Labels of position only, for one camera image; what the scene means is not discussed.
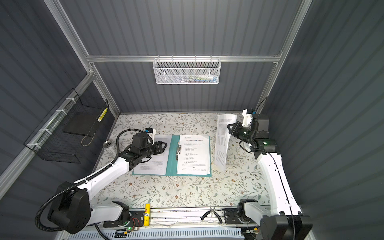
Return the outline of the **printed English text sheet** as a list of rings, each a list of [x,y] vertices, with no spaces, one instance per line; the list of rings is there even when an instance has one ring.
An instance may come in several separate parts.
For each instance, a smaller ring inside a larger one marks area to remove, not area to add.
[[[160,155],[154,155],[147,163],[141,163],[133,169],[135,175],[156,175],[165,176],[169,158],[172,135],[155,135],[155,142],[167,143],[167,147]]]

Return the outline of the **white paper sheet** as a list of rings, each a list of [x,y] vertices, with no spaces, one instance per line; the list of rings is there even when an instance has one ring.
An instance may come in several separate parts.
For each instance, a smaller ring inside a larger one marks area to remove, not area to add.
[[[234,124],[237,121],[237,115],[224,114],[218,115],[217,134],[215,145],[215,164],[224,172],[226,170],[227,151],[229,145],[230,134],[227,128],[228,125]]]

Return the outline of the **teal paper folder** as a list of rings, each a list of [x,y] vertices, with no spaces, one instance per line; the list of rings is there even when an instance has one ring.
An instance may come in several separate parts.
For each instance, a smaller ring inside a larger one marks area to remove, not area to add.
[[[170,144],[170,151],[169,151],[169,158],[168,158],[168,164],[167,164],[167,171],[166,175],[168,177],[173,176],[192,176],[192,175],[177,175],[177,160],[176,160],[176,149],[179,143],[180,135],[172,135],[172,141]],[[212,170],[210,176],[197,176],[197,177],[211,177],[212,176]]]

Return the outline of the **printed sheet with Chinese heading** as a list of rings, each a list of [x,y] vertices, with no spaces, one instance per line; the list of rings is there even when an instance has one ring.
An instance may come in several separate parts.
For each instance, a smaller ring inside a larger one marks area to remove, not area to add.
[[[210,176],[211,144],[208,135],[180,135],[177,175]]]

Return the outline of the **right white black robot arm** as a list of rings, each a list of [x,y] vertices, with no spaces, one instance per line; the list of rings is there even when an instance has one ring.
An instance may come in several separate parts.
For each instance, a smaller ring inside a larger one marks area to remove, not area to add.
[[[256,200],[240,200],[238,217],[259,227],[257,240],[304,240],[313,227],[312,219],[302,213],[290,189],[278,144],[269,138],[269,118],[254,110],[243,111],[243,121],[229,124],[229,134],[246,144],[265,174],[270,193],[270,209]]]

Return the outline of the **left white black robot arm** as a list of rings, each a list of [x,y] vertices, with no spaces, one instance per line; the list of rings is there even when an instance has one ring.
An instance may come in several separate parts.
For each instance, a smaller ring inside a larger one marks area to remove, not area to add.
[[[62,183],[51,198],[38,210],[36,226],[46,232],[66,231],[76,234],[83,228],[102,222],[117,222],[125,227],[131,221],[130,208],[119,201],[111,205],[93,207],[91,200],[118,177],[148,162],[152,156],[165,152],[168,144],[155,141],[151,128],[136,130],[132,143],[120,151],[116,143],[116,156],[103,168],[74,183]]]

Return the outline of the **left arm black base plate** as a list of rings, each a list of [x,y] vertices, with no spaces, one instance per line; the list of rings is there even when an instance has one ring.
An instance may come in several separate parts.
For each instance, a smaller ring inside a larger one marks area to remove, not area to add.
[[[103,223],[104,228],[123,228],[123,227],[135,227],[139,228],[144,225],[144,210],[129,211],[129,217],[126,220],[119,218],[116,221],[105,221]]]

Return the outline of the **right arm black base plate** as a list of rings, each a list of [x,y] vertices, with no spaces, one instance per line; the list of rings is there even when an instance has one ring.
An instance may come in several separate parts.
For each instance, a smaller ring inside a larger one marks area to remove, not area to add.
[[[225,223],[227,225],[245,224],[249,222],[249,218],[245,215],[245,211],[242,207],[239,208],[224,208],[222,214],[225,217]]]

